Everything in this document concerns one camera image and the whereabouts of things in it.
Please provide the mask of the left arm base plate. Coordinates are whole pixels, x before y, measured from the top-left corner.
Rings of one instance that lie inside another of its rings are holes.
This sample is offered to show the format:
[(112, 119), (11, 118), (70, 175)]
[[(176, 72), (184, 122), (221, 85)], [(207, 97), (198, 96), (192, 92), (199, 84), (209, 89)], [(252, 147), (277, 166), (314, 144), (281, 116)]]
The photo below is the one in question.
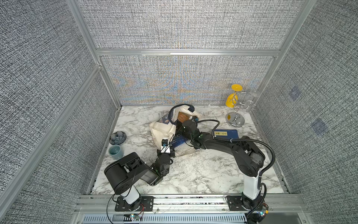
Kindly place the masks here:
[(154, 197), (152, 196), (140, 196), (134, 203), (129, 204), (123, 197), (118, 197), (116, 200), (115, 211), (116, 212), (141, 212), (152, 211), (154, 205)]

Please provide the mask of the dark blue book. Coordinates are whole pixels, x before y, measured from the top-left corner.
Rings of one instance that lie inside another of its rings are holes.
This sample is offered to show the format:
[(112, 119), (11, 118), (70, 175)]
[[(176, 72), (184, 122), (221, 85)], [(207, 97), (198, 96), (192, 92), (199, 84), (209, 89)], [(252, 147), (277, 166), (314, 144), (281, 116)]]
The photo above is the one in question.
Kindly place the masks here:
[(236, 129), (215, 129), (214, 136), (229, 141), (239, 139), (238, 131)]

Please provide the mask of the cream canvas tote bag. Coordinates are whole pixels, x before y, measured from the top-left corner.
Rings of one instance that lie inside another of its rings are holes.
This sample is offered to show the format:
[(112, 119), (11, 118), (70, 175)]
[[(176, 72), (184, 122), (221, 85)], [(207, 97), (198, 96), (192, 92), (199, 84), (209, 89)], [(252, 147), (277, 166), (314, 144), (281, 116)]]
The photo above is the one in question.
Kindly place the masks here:
[[(154, 143), (157, 146), (158, 150), (161, 150), (162, 148), (161, 142), (163, 139), (168, 139), (171, 143), (171, 140), (173, 139), (174, 135), (176, 133), (180, 133), (180, 123), (184, 122), (180, 119), (182, 119), (184, 116), (188, 119), (201, 117), (201, 115), (196, 112), (195, 107), (193, 105), (180, 104), (172, 107), (170, 111), (162, 118), (160, 118), (158, 121), (152, 122), (149, 125)], [(175, 150), (176, 157), (193, 154), (195, 152), (195, 149), (193, 147), (186, 146), (185, 144), (182, 144), (181, 146), (173, 149)]]

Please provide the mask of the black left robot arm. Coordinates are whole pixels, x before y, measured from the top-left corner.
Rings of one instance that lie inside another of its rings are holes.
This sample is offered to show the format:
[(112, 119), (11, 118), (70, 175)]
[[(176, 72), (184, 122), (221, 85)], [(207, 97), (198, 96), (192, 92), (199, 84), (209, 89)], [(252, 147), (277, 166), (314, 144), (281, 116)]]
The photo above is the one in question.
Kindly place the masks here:
[(172, 163), (170, 154), (163, 153), (149, 166), (133, 152), (108, 165), (104, 174), (114, 193), (121, 196), (132, 209), (136, 209), (141, 203), (141, 195), (135, 183), (142, 180), (150, 186), (159, 184), (169, 174)]

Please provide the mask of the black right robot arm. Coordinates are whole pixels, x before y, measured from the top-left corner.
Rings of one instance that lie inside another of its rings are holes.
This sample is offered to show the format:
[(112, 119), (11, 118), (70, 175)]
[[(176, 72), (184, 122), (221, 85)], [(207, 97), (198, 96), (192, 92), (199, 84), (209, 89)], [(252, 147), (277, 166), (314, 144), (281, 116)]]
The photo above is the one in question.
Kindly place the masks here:
[(203, 121), (187, 120), (178, 129), (195, 149), (217, 150), (232, 155), (239, 170), (244, 174), (244, 190), (241, 194), (241, 205), (247, 211), (255, 211), (264, 203), (261, 196), (263, 174), (275, 163), (274, 150), (266, 143), (243, 136), (239, 139), (228, 139), (215, 134), (202, 132), (198, 124)]

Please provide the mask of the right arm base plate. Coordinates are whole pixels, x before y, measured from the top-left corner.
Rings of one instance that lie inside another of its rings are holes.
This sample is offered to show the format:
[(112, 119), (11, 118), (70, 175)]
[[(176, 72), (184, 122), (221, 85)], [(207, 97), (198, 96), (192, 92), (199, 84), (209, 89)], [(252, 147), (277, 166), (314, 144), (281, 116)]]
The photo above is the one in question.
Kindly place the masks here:
[(227, 202), (227, 205), (229, 207), (230, 211), (250, 211), (251, 207), (246, 207), (244, 205), (243, 200), (241, 199), (241, 196), (226, 196), (225, 200)]

